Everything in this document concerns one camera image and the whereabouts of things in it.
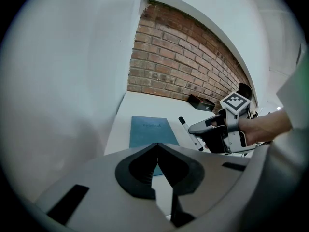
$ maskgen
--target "human hand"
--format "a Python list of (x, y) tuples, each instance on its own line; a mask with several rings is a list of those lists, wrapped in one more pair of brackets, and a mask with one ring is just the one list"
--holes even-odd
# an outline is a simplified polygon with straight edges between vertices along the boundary
[(272, 141), (291, 128), (291, 122), (284, 109), (256, 119), (239, 119), (239, 130), (245, 133), (247, 145)]
[(245, 133), (247, 146), (257, 143), (257, 126), (252, 119), (240, 118), (239, 130)]

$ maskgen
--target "blue notebook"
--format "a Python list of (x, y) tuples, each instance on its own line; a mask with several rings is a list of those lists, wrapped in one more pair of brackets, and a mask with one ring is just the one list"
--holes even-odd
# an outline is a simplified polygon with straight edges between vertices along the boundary
[[(179, 145), (166, 118), (132, 116), (130, 148), (152, 143)], [(154, 176), (163, 174), (157, 165)]]

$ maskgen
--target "brick wall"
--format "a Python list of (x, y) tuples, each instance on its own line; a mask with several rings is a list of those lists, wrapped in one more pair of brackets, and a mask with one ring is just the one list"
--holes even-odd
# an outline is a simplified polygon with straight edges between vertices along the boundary
[(219, 100), (249, 81), (218, 37), (189, 15), (149, 1), (135, 36), (129, 91), (187, 100)]

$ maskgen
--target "white wall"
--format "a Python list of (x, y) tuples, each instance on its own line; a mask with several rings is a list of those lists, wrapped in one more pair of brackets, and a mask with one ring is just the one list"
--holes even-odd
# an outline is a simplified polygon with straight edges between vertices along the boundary
[(264, 116), (268, 113), (273, 113), (273, 112), (277, 111), (277, 107), (278, 107), (277, 104), (275, 104), (271, 101), (265, 101), (263, 103), (263, 106), (258, 111), (259, 116)]
[[(268, 55), (252, 1), (166, 3), (222, 37), (247, 67), (259, 101)], [(140, 4), (29, 0), (11, 27), (1, 50), (1, 156), (16, 188), (30, 200), (103, 152), (126, 91)]]
[(29, 0), (1, 52), (2, 163), (34, 201), (103, 154), (140, 0)]

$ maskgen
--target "red brick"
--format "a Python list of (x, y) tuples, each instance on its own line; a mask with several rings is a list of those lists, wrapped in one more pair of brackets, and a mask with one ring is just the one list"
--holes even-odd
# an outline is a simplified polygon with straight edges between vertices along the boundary
[(214, 67), (216, 67), (220, 72), (223, 72), (223, 67), (220, 65), (220, 64), (218, 64), (215, 60), (211, 60), (211, 64), (214, 66)]
[(204, 94), (210, 95), (211, 91), (209, 91), (208, 89), (204, 90)]
[(131, 59), (130, 61), (131, 67), (139, 67), (147, 70), (155, 70), (155, 64), (147, 61), (142, 61), (139, 59)]
[(199, 46), (199, 42), (196, 41), (196, 40), (194, 40), (194, 39), (192, 39), (191, 37), (188, 37), (187, 41), (188, 41), (190, 44), (192, 44), (192, 45), (194, 45), (194, 46), (196, 46), (196, 47)]
[(192, 36), (192, 30), (188, 29), (187, 27), (183, 27), (182, 32), (186, 35)]
[(178, 69), (179, 64), (176, 63), (175, 61), (172, 61), (168, 58), (164, 58), (158, 55), (153, 55), (153, 54), (149, 54), (148, 60), (158, 63), (158, 64), (163, 64), (166, 66), (170, 66), (172, 68)]
[(237, 82), (237, 83), (240, 83), (240, 81), (239, 81), (239, 79), (236, 77), (235, 78), (235, 81)]
[(164, 33), (163, 39), (167, 40), (167, 41), (170, 41), (170, 42), (172, 42), (174, 44), (178, 44), (178, 42), (179, 42), (179, 39), (177, 37), (175, 37), (175, 36), (173, 36), (171, 34), (168, 34), (168, 33)]
[(228, 89), (223, 87), (220, 83), (216, 82), (214, 85), (215, 85), (215, 87), (217, 87), (218, 89), (222, 90), (223, 92), (225, 92), (225, 93), (228, 92)]
[(223, 79), (220, 80), (220, 84), (227, 89), (231, 89), (231, 86), (228, 83), (226, 83)]
[(142, 42), (134, 42), (134, 49), (143, 50), (151, 53), (158, 53), (159, 48), (157, 46), (146, 44)]
[(220, 64), (222, 66), (222, 60), (219, 57), (216, 58), (216, 61), (217, 61), (218, 64)]
[(170, 74), (170, 68), (169, 67), (159, 65), (159, 64), (155, 65), (155, 71), (163, 73), (163, 74), (167, 74), (167, 75)]
[(170, 75), (164, 75), (164, 74), (159, 75), (159, 80), (162, 81), (162, 82), (174, 83), (175, 79), (176, 79), (175, 77), (172, 77)]
[(196, 71), (196, 70), (192, 70), (192, 71), (191, 71), (191, 75), (192, 75), (192, 76), (195, 76), (195, 77), (197, 77), (197, 78), (199, 78), (199, 79), (201, 79), (201, 80), (205, 80), (205, 79), (206, 79), (206, 75), (204, 75), (203, 73), (198, 72), (198, 71)]
[(198, 94), (198, 97), (208, 99), (207, 95), (204, 95), (204, 94), (201, 94), (201, 93)]
[(151, 80), (150, 86), (151, 86), (151, 87), (155, 87), (155, 88), (162, 88), (162, 89), (165, 89), (166, 83), (158, 82), (158, 81), (156, 81), (156, 80)]
[(234, 85), (233, 83), (231, 84), (231, 86), (232, 86), (232, 88), (234, 89), (234, 90), (237, 90), (238, 88), (236, 87), (236, 85)]
[(181, 38), (181, 39), (183, 39), (183, 40), (186, 40), (186, 39), (187, 39), (187, 35), (185, 35), (184, 33), (179, 32), (178, 30), (175, 30), (175, 29), (166, 27), (166, 26), (164, 26), (164, 25), (157, 24), (157, 25), (156, 25), (156, 28), (159, 29), (159, 30), (162, 30), (162, 31), (164, 31), (164, 32), (170, 33), (170, 34), (172, 34), (172, 35), (175, 35), (175, 36), (177, 36), (178, 38)]
[(171, 98), (174, 98), (174, 99), (182, 100), (183, 95), (182, 95), (182, 94), (179, 94), (179, 93), (171, 92), (171, 93), (170, 93), (170, 97), (171, 97)]
[(208, 70), (207, 70), (206, 68), (204, 68), (203, 66), (200, 66), (200, 67), (198, 68), (198, 71), (199, 71), (199, 72), (202, 72), (204, 75), (207, 75), (207, 72), (208, 72)]
[(183, 101), (187, 101), (187, 100), (188, 100), (188, 98), (189, 98), (189, 96), (188, 96), (188, 95), (183, 95), (182, 100), (183, 100)]
[(209, 79), (209, 80), (208, 80), (208, 83), (209, 83), (210, 85), (213, 85), (213, 86), (214, 86), (215, 81), (214, 81), (214, 80), (212, 80), (212, 79)]
[(201, 27), (201, 25), (198, 23), (191, 23), (191, 30), (196, 33), (198, 36), (202, 36), (202, 33), (204, 32), (204, 29)]
[(197, 79), (197, 78), (194, 80), (194, 83), (195, 83), (196, 85), (203, 86), (203, 81), (202, 81), (202, 80), (199, 80), (199, 79)]
[(190, 58), (190, 59), (192, 59), (192, 60), (194, 60), (194, 59), (195, 59), (195, 56), (196, 56), (194, 53), (189, 52), (189, 51), (187, 51), (187, 50), (185, 50), (185, 51), (183, 52), (183, 54), (184, 54), (187, 58)]
[(197, 86), (197, 85), (194, 85), (194, 84), (191, 84), (191, 83), (187, 84), (187, 88), (195, 90), (196, 92), (199, 92), (199, 93), (203, 93), (204, 90), (205, 90), (204, 88)]
[(166, 48), (166, 49), (171, 50), (173, 52), (177, 52), (177, 53), (180, 53), (180, 54), (183, 53), (183, 49), (180, 46), (175, 45), (175, 44), (173, 44), (171, 42), (168, 42), (168, 41), (164, 41), (164, 40), (161, 40), (161, 39), (153, 38), (152, 44), (158, 45), (158, 46), (163, 47), (163, 48)]
[(225, 69), (227, 71), (228, 66), (226, 65), (226, 63), (222, 63), (222, 67), (223, 67), (223, 69)]
[(206, 67), (208, 70), (212, 70), (211, 64), (209, 64), (207, 61), (205, 61), (205, 60), (202, 59), (201, 57), (196, 56), (195, 61), (196, 61), (197, 63), (199, 63), (200, 65)]
[(212, 68), (212, 72), (215, 73), (217, 76), (219, 75), (219, 71), (215, 67)]
[(226, 61), (226, 65), (227, 65), (230, 69), (235, 69), (235, 68), (233, 67), (233, 65), (232, 65), (229, 61)]
[(215, 103), (215, 104), (219, 102), (219, 100), (218, 100), (218, 99), (216, 99), (216, 98), (214, 98), (214, 97), (210, 97), (210, 101), (211, 101), (211, 102), (213, 102), (213, 103)]
[(135, 40), (136, 41), (142, 41), (145, 43), (151, 43), (151, 36), (146, 35), (146, 34), (142, 34), (142, 33), (136, 33), (135, 34)]
[(227, 78), (230, 79), (231, 82), (233, 83), (235, 80), (234, 80), (234, 78), (233, 78), (232, 76), (233, 76), (233, 75), (230, 75), (230, 74), (229, 74), (229, 75), (227, 75)]
[(225, 92), (221, 91), (221, 92), (220, 92), (220, 95), (222, 95), (223, 97), (225, 97), (225, 96), (228, 95), (228, 93), (225, 93)]
[(227, 72), (226, 70), (223, 70), (223, 74), (224, 74), (225, 76), (227, 76), (227, 75), (228, 75), (228, 72)]
[(178, 86), (185, 87), (187, 85), (187, 82), (182, 80), (182, 79), (177, 78), (175, 84), (178, 85)]
[(180, 62), (180, 63), (183, 63), (183, 64), (186, 64), (188, 66), (191, 66), (194, 69), (198, 69), (198, 64), (197, 63), (195, 63), (194, 61), (192, 61), (191, 59), (189, 59), (189, 58), (187, 58), (187, 57), (185, 57), (183, 55), (176, 54), (175, 60)]
[(215, 92), (220, 95), (220, 93), (222, 92), (220, 89), (216, 88)]
[(144, 76), (144, 70), (130, 68), (129, 75), (133, 76)]
[(154, 28), (155, 27), (155, 22), (154, 21), (150, 21), (150, 20), (145, 20), (145, 19), (140, 19), (140, 22), (139, 22), (140, 25), (144, 25), (144, 26), (148, 26), (148, 27), (151, 27), (151, 28)]
[(129, 84), (127, 86), (127, 91), (133, 91), (133, 92), (141, 92), (141, 86)]
[(219, 98), (219, 97), (218, 97), (218, 94), (216, 94), (215, 92), (211, 92), (211, 97)]
[(199, 49), (201, 49), (204, 53), (209, 55), (211, 58), (216, 59), (216, 55), (209, 50), (207, 47), (203, 46), (202, 44), (199, 45)]
[(196, 54), (196, 55), (198, 55), (198, 56), (203, 56), (203, 52), (201, 51), (201, 50), (198, 50), (196, 47), (194, 47), (194, 46), (192, 46), (191, 47), (192, 49), (191, 49), (191, 51), (194, 53), (194, 54)]
[(219, 77), (223, 79), (225, 82), (228, 82), (228, 78), (225, 75), (223, 75), (223, 73), (220, 72)]
[(178, 70), (172, 69), (171, 72), (170, 72), (170, 75), (178, 77), (182, 80), (185, 80), (185, 81), (188, 81), (188, 82), (191, 82), (191, 83), (194, 82), (194, 77), (192, 77), (192, 76), (190, 76), (186, 73), (180, 72)]
[(214, 87), (213, 85), (210, 85), (209, 83), (206, 83), (206, 82), (204, 82), (203, 87), (205, 87), (206, 89), (209, 89), (209, 90), (211, 90), (211, 91), (213, 91), (213, 92), (217, 89), (217, 88)]
[(215, 48), (219, 49), (219, 41), (210, 33), (203, 33), (202, 37), (209, 41)]
[(220, 82), (220, 77), (218, 77), (215, 73), (213, 72), (208, 72), (207, 75), (212, 78), (213, 80)]
[(176, 86), (174, 84), (167, 84), (166, 85), (166, 89), (170, 90), (170, 91), (177, 92), (177, 93), (182, 93), (183, 92), (183, 88), (181, 88), (179, 86)]
[(182, 71), (182, 72), (186, 72), (186, 73), (190, 74), (192, 68), (190, 68), (190, 67), (188, 67), (186, 65), (180, 64), (179, 70)]
[(207, 44), (207, 41), (201, 37), (201, 35), (195, 33), (195, 32), (192, 32), (191, 35), (190, 35), (193, 39), (195, 39), (196, 41), (198, 41), (200, 44), (203, 44), (203, 45), (206, 45)]
[(179, 45), (181, 45), (182, 47), (184, 47), (185, 49), (191, 51), (192, 50), (192, 45), (189, 44), (188, 42), (186, 41), (183, 41), (183, 40), (179, 40)]
[(131, 58), (146, 60), (148, 58), (148, 53), (133, 50)]
[(195, 96), (198, 96), (199, 93), (191, 89), (183, 88), (183, 94), (185, 95), (193, 94)]
[(144, 76), (147, 77), (147, 78), (159, 80), (160, 73), (145, 70)]
[(152, 88), (152, 87), (143, 87), (141, 91), (146, 94), (159, 95), (159, 96), (165, 96), (165, 97), (168, 97), (170, 95), (169, 91), (166, 91), (163, 89)]
[(160, 48), (160, 55), (170, 59), (175, 59), (176, 53)]
[(161, 36), (162, 36), (161, 31), (159, 31), (157, 29), (149, 28), (149, 27), (146, 27), (146, 26), (141, 26), (141, 25), (138, 26), (137, 32), (153, 35), (153, 36), (159, 37), (159, 38), (161, 38)]
[(203, 53), (203, 59), (205, 59), (208, 63), (211, 62), (211, 57), (209, 57), (206, 53)]
[(138, 85), (143, 85), (143, 86), (150, 85), (150, 79), (143, 78), (143, 77), (137, 77), (137, 76), (129, 76), (128, 82), (130, 84), (138, 84)]

